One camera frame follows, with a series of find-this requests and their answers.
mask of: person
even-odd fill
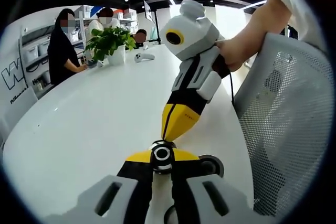
[[[314,15],[303,4],[303,0],[267,0],[253,13],[250,22],[238,35],[218,41],[216,45],[230,71],[238,70],[261,49],[266,33],[279,34],[287,24],[298,31],[299,40],[326,51]]]
[[[117,27],[118,21],[117,19],[113,19],[113,15],[114,12],[111,8],[104,7],[101,9],[100,12],[97,13],[98,19],[91,21],[89,24],[87,41],[90,40],[93,29],[103,31],[106,27]]]
[[[147,32],[145,29],[139,29],[135,35],[132,35],[135,40],[136,48],[143,47],[143,43],[146,41]]]
[[[75,14],[70,9],[63,9],[55,22],[48,47],[50,80],[59,85],[69,77],[87,68],[80,65],[67,33],[75,29]]]
[[[100,31],[104,31],[104,28],[107,27],[117,27],[118,20],[113,18],[114,12],[111,8],[104,7],[97,13],[98,19],[95,19],[90,22],[88,28],[85,30],[86,42],[92,38],[92,30],[97,29]],[[93,58],[93,50],[89,50],[86,53],[87,60],[92,60]]]

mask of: monitor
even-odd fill
[[[145,0],[143,1],[143,6],[145,7],[145,17],[146,17],[146,19],[153,22],[151,7],[149,6],[149,4],[147,4],[147,2]]]

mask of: white oval table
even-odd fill
[[[8,178],[38,217],[63,214],[77,197],[124,160],[144,151],[161,135],[161,115],[179,72],[178,60],[164,46],[147,52],[156,59],[134,62],[142,49],[126,54],[122,66],[106,62],[55,87],[11,132],[3,155]],[[223,86],[199,122],[175,141],[197,155],[211,154],[224,164],[224,178],[253,207],[253,179],[243,132]],[[169,175],[155,176],[146,223],[162,223],[173,204]]]

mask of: person's arm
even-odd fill
[[[67,60],[67,62],[65,62],[64,67],[75,73],[82,72],[83,70],[88,68],[86,64],[83,64],[80,67],[76,67],[69,59]]]
[[[253,13],[250,22],[238,35],[217,43],[229,69],[239,69],[244,61],[261,49],[266,33],[279,34],[290,17],[290,10],[281,0],[267,0]]]

